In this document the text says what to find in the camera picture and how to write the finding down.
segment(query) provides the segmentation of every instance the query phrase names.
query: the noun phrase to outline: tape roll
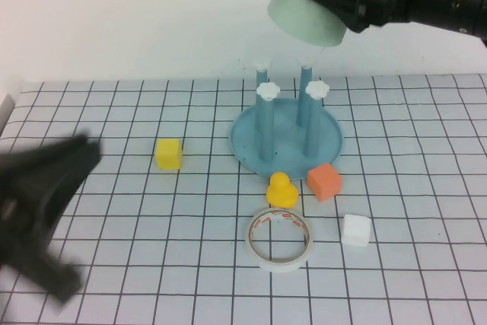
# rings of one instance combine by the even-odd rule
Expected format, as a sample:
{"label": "tape roll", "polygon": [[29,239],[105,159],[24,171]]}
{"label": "tape roll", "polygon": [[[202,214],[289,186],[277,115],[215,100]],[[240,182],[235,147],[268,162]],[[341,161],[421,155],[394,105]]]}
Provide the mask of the tape roll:
{"label": "tape roll", "polygon": [[[303,253],[292,259],[292,260],[269,260],[261,255],[256,248],[253,246],[252,236],[253,232],[262,224],[265,224],[268,221],[283,221],[289,220],[292,221],[293,224],[298,226],[304,233],[304,244],[305,248]],[[311,245],[313,244],[313,237],[311,235],[311,231],[308,227],[308,224],[304,220],[302,216],[298,213],[287,211],[284,209],[264,209],[257,215],[253,216],[252,220],[250,221],[249,228],[247,230],[247,236],[245,237],[245,246],[247,247],[247,251],[249,255],[254,258],[260,268],[264,270],[268,270],[270,272],[278,272],[278,273],[285,273],[285,272],[292,272],[303,266],[306,263],[307,258],[310,256]]]}

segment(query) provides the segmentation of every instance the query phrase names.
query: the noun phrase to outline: yellow rubber duck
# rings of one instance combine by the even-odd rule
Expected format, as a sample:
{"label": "yellow rubber duck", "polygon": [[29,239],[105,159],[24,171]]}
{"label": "yellow rubber duck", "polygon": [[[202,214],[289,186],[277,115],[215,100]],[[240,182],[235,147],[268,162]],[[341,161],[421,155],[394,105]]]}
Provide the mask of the yellow rubber duck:
{"label": "yellow rubber duck", "polygon": [[298,203],[298,196],[298,188],[291,183],[286,173],[278,171],[271,176],[266,194],[271,206],[290,209]]}

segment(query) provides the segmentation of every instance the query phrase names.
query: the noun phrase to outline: white flower cap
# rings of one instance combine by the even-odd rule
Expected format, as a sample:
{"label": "white flower cap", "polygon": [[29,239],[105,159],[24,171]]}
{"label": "white flower cap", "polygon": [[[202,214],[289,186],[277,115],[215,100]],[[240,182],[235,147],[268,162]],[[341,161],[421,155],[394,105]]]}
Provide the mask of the white flower cap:
{"label": "white flower cap", "polygon": [[277,98],[277,94],[281,91],[275,83],[262,83],[257,87],[257,94],[262,97],[263,100],[273,100]]}
{"label": "white flower cap", "polygon": [[321,99],[327,96],[329,92],[329,85],[324,81],[310,81],[306,87],[306,93],[313,99]]}

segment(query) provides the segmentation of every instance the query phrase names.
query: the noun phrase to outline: wooden block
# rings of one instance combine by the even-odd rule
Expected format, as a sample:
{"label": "wooden block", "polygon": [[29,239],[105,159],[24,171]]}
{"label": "wooden block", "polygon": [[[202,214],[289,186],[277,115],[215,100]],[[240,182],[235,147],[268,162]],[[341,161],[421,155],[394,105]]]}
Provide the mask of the wooden block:
{"label": "wooden block", "polygon": [[322,202],[340,193],[342,177],[330,164],[326,163],[308,171],[307,186]]}
{"label": "wooden block", "polygon": [[155,161],[159,169],[180,169],[183,149],[179,139],[158,139]]}

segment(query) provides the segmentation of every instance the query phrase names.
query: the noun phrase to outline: table surface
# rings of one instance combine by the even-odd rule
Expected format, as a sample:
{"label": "table surface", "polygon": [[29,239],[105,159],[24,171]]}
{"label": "table surface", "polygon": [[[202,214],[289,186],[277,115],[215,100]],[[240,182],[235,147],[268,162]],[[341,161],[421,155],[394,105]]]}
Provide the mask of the table surface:
{"label": "table surface", "polygon": [[[0,272],[3,323],[487,323],[487,93],[479,75],[325,78],[345,135],[342,192],[318,203],[299,182],[315,243],[307,265],[271,274],[244,231],[267,207],[267,181],[228,146],[255,80],[29,84],[4,150],[89,131],[103,159],[62,217],[51,248],[86,285],[61,312],[16,273]],[[294,97],[298,80],[275,81]],[[184,140],[180,171],[158,170],[157,137]],[[372,218],[365,249],[340,243],[344,214]],[[284,225],[259,245],[284,257]]]}

